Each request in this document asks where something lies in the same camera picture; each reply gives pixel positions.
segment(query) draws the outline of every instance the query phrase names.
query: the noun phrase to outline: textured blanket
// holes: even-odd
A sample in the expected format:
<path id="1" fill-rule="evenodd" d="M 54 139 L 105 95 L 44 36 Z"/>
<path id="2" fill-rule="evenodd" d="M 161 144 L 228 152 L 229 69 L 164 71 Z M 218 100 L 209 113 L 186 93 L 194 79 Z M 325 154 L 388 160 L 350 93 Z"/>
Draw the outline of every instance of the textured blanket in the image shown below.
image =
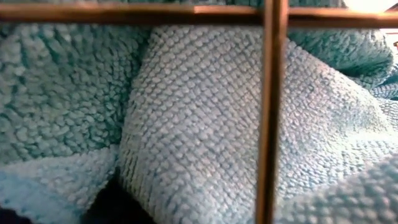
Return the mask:
<path id="1" fill-rule="evenodd" d="M 289 31 L 276 223 L 397 222 L 393 54 Z M 2 24 L 0 207 L 78 223 L 118 168 L 158 224 L 253 223 L 261 70 L 260 27 Z"/>

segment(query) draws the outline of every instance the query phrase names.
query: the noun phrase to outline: light blue fabric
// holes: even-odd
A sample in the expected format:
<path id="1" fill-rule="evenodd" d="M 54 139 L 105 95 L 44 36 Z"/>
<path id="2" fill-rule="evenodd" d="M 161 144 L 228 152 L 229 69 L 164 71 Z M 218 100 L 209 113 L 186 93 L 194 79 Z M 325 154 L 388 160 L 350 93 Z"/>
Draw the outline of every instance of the light blue fabric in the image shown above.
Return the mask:
<path id="1" fill-rule="evenodd" d="M 289 38 L 276 223 L 394 223 L 398 104 L 375 97 L 391 49 L 378 30 Z M 157 223 L 253 223 L 261 52 L 260 28 L 152 31 L 119 165 Z"/>
<path id="2" fill-rule="evenodd" d="M 76 223 L 115 171 L 124 105 L 149 31 L 0 30 L 0 206 L 38 223 Z"/>
<path id="3" fill-rule="evenodd" d="M 288 38 L 276 222 L 393 223 L 392 50 L 378 30 Z M 0 205 L 76 223 L 119 167 L 158 224 L 252 223 L 261 70 L 259 27 L 2 25 Z"/>

